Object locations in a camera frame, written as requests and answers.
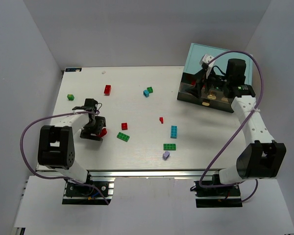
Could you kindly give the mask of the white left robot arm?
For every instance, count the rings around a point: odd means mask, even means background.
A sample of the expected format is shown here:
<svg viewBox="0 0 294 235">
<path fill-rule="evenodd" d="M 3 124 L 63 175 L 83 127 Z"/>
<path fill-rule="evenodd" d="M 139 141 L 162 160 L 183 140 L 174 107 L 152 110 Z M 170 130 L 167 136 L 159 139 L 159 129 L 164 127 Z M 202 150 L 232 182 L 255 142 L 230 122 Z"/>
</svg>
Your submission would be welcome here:
<svg viewBox="0 0 294 235">
<path fill-rule="evenodd" d="M 89 171 L 75 161 L 74 135 L 80 131 L 82 139 L 102 141 L 100 134 L 106 119 L 89 113 L 66 116 L 55 125 L 40 130 L 38 163 L 54 169 L 70 181 L 86 183 Z"/>
</svg>

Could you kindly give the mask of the long cyan lego brick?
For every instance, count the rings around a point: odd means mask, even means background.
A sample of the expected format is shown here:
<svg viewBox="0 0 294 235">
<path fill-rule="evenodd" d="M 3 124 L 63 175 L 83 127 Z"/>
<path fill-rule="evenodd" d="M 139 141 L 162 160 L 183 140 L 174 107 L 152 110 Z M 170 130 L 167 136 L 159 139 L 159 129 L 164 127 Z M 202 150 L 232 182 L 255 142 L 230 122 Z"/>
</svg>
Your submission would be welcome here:
<svg viewBox="0 0 294 235">
<path fill-rule="evenodd" d="M 177 138 L 177 126 L 174 126 L 174 125 L 171 126 L 170 137 L 172 139 L 176 139 Z"/>
</svg>

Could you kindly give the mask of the green flat lego plate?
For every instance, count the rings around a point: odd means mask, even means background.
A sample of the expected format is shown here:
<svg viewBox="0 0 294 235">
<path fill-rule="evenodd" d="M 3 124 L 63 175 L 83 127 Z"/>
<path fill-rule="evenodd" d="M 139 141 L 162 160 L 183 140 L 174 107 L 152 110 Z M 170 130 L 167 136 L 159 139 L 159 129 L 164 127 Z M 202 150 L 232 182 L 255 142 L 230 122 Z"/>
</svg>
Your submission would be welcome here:
<svg viewBox="0 0 294 235">
<path fill-rule="evenodd" d="M 130 139 L 130 136 L 129 135 L 126 135 L 126 134 L 124 134 L 122 132 L 119 132 L 117 134 L 117 138 L 120 139 L 120 140 L 122 140 L 122 141 L 128 142 L 128 140 Z"/>
</svg>

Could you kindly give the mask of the green yellow lego cube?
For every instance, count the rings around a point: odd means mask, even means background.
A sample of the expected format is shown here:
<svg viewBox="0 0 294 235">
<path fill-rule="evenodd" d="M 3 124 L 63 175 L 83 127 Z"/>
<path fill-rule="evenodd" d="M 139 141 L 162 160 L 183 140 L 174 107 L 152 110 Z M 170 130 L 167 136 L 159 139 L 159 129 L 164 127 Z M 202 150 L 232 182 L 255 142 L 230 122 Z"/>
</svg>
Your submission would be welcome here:
<svg viewBox="0 0 294 235">
<path fill-rule="evenodd" d="M 73 94 L 67 94 L 67 99 L 69 101 L 73 101 L 74 100 L 74 95 Z"/>
</svg>

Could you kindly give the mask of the small red square lego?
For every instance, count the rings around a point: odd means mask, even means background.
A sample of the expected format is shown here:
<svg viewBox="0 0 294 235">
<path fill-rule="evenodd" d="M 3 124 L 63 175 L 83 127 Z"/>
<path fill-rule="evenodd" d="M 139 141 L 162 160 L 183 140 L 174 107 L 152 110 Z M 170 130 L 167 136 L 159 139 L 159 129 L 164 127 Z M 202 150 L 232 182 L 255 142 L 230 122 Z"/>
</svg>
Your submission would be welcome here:
<svg viewBox="0 0 294 235">
<path fill-rule="evenodd" d="M 127 130 L 128 129 L 127 123 L 122 123 L 121 128 L 122 130 Z"/>
</svg>

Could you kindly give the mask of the teal drawer organizer box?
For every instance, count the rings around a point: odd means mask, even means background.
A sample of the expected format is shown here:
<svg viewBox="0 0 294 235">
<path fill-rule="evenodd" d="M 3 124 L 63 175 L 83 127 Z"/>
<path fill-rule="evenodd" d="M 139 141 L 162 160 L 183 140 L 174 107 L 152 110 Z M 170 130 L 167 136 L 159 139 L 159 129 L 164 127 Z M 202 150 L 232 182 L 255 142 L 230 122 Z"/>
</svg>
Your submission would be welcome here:
<svg viewBox="0 0 294 235">
<path fill-rule="evenodd" d="M 247 53 L 240 51 L 192 43 L 181 82 L 191 85 L 199 83 L 199 76 L 202 75 L 203 69 L 199 62 L 205 54 L 214 56 L 214 66 L 219 66 L 226 73 L 226 82 L 223 87 L 225 97 L 232 99 L 233 102 L 235 97 L 255 96 L 251 86 L 253 61 Z"/>
</svg>

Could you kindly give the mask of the small cyan lego brick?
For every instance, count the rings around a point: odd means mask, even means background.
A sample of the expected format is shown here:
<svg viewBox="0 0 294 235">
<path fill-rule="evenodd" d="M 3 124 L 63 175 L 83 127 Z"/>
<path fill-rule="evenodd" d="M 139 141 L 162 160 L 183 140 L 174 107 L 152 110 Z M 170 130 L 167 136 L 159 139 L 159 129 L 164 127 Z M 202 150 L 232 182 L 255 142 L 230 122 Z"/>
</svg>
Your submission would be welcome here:
<svg viewBox="0 0 294 235">
<path fill-rule="evenodd" d="M 144 90 L 143 94 L 144 94 L 145 97 L 149 97 L 149 92 L 147 90 Z"/>
</svg>

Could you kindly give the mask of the lilac lego piece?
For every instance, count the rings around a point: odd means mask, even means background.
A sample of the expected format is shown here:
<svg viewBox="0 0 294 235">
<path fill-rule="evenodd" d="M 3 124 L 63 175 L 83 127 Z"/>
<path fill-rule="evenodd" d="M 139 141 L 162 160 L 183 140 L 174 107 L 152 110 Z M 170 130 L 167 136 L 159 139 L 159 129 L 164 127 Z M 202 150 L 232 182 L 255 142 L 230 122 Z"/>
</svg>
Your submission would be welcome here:
<svg viewBox="0 0 294 235">
<path fill-rule="evenodd" d="M 170 152 L 169 151 L 165 151 L 163 153 L 163 159 L 166 160 L 168 157 L 170 156 Z"/>
</svg>

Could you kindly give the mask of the large red lego brick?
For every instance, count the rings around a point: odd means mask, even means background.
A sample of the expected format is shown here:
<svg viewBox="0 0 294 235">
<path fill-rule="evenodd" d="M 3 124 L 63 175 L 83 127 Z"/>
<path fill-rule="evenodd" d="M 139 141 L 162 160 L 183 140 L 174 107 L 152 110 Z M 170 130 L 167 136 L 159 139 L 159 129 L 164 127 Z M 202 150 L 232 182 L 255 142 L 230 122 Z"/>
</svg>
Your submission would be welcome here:
<svg viewBox="0 0 294 235">
<path fill-rule="evenodd" d="M 104 95 L 109 96 L 111 93 L 111 89 L 112 89 L 111 85 L 106 85 L 104 89 Z"/>
</svg>

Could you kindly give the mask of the red curved lego piece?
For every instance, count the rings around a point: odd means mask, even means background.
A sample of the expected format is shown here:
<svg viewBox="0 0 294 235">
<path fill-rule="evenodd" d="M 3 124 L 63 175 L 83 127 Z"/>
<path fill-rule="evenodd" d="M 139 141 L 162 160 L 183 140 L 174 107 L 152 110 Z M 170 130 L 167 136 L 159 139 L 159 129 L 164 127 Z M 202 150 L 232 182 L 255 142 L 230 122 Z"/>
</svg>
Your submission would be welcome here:
<svg viewBox="0 0 294 235">
<path fill-rule="evenodd" d="M 107 134 L 107 130 L 106 130 L 106 128 L 103 128 L 102 131 L 101 131 L 100 134 L 99 134 L 99 137 L 103 137 L 103 136 L 105 136 L 106 134 Z"/>
</svg>

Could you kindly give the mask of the clear open drawer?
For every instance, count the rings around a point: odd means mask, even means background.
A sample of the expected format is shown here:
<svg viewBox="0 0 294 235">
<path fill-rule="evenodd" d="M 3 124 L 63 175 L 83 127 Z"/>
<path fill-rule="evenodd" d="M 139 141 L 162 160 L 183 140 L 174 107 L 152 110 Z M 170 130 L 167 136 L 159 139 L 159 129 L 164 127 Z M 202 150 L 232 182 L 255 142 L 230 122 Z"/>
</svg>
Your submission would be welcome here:
<svg viewBox="0 0 294 235">
<path fill-rule="evenodd" d="M 195 97 L 193 94 L 198 95 L 197 89 L 193 93 L 189 93 L 193 85 L 181 82 L 179 85 L 177 100 L 189 102 L 196 105 L 206 106 L 229 113 L 233 113 L 231 108 L 232 99 L 224 96 L 221 89 L 210 89 L 207 93 L 203 87 L 201 90 L 201 97 Z"/>
</svg>

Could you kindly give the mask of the small green lego brick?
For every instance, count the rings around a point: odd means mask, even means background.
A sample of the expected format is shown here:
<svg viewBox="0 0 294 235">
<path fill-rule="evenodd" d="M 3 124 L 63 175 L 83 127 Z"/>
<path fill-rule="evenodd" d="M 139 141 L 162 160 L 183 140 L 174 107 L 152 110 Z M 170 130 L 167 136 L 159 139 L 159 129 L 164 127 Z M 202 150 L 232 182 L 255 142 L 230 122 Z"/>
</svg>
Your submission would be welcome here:
<svg viewBox="0 0 294 235">
<path fill-rule="evenodd" d="M 153 93 L 153 88 L 152 88 L 152 87 L 147 87 L 147 91 L 148 91 L 149 93 Z"/>
</svg>

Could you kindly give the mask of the green long lego brick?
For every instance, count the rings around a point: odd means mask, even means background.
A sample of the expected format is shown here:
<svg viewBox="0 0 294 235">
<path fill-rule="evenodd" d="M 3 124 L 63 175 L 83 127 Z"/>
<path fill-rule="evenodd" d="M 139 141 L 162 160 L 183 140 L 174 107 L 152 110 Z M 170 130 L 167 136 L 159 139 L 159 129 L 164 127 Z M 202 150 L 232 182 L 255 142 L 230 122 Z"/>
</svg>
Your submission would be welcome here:
<svg viewBox="0 0 294 235">
<path fill-rule="evenodd" d="M 165 151 L 169 151 L 169 150 L 176 150 L 176 144 L 175 143 L 164 143 L 163 144 L 163 149 Z"/>
</svg>

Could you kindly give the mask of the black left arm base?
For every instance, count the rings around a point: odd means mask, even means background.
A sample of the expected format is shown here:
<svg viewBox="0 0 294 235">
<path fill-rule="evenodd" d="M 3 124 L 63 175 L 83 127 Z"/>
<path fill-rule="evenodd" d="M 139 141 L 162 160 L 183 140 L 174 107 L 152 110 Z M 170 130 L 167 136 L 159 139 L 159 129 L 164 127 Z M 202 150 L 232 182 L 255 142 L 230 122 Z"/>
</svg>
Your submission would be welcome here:
<svg viewBox="0 0 294 235">
<path fill-rule="evenodd" d="M 108 203 L 111 202 L 114 191 L 114 180 L 112 178 L 96 178 L 91 179 L 90 184 L 93 184 L 102 195 L 106 198 Z M 70 181 L 66 181 L 63 199 L 63 205 L 96 205 L 107 206 L 108 204 L 101 196 L 101 194 L 92 187 L 84 187 Z"/>
</svg>

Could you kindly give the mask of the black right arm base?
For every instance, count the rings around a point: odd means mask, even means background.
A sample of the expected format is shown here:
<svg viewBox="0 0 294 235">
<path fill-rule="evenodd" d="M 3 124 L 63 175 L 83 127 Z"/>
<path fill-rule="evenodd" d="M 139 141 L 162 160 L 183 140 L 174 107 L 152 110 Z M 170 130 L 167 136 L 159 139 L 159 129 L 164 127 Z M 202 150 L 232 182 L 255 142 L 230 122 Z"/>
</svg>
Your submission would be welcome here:
<svg viewBox="0 0 294 235">
<path fill-rule="evenodd" d="M 243 206 L 238 186 L 202 188 L 199 181 L 194 181 L 190 191 L 195 193 L 197 208 L 240 208 Z"/>
</svg>

